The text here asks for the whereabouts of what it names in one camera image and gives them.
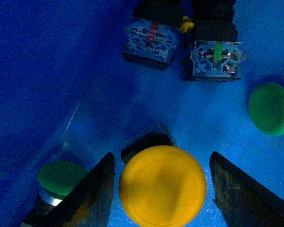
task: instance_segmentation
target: metal ring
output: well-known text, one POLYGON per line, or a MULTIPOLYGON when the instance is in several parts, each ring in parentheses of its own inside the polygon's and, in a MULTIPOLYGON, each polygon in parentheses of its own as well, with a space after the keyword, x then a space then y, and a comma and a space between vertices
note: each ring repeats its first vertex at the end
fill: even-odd
POLYGON ((44 202, 46 202, 46 203, 48 203, 48 204, 50 204, 50 205, 52 205, 52 206, 55 206, 55 207, 58 206, 58 204, 59 204, 60 202, 62 202, 62 200, 50 196, 50 195, 45 191, 45 189, 41 189, 41 191, 39 192, 39 195, 40 195, 41 199, 42 199, 44 202))

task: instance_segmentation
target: green contact element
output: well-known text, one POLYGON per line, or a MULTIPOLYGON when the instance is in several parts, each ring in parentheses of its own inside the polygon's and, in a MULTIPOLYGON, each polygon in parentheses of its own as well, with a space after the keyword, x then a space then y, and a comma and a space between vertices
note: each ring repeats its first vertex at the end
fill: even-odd
POLYGON ((222 60, 222 43, 221 42, 216 42, 214 45, 213 60, 214 61, 222 60))

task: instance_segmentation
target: blue container wall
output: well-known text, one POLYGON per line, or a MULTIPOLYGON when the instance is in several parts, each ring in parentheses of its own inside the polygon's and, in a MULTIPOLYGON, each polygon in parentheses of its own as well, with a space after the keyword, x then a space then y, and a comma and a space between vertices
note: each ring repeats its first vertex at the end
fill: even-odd
POLYGON ((153 122, 165 123, 206 174, 205 204, 188 226, 226 226, 213 203, 213 151, 284 199, 284 136, 259 132, 247 111, 257 85, 284 86, 284 1, 237 1, 233 23, 248 60, 241 81, 218 84, 182 82, 180 49, 164 72, 123 60, 123 28, 137 2, 0 1, 0 226, 19 226, 33 207, 44 163, 90 169, 109 151, 116 176, 108 226, 136 226, 118 198, 119 152, 153 122), (64 135, 76 149, 59 153, 64 135))

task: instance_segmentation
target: yellow mushroom button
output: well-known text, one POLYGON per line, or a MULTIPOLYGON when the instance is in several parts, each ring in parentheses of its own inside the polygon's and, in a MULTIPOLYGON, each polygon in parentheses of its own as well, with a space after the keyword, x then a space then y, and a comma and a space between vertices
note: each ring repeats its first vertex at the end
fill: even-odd
POLYGON ((206 179, 186 151, 155 146, 135 155, 125 166, 119 183, 121 204, 142 227, 181 227, 201 210, 206 179))

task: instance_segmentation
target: green mushroom button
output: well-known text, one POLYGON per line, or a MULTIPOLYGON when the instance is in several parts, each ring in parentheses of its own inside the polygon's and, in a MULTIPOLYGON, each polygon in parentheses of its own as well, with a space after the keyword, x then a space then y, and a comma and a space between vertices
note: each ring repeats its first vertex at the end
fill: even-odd
POLYGON ((249 115, 254 125, 272 136, 284 134, 284 88, 276 83, 257 87, 248 103, 249 115))
POLYGON ((38 172, 39 183, 49 192, 67 196, 88 174, 82 166, 72 162, 57 161, 45 164, 38 172))

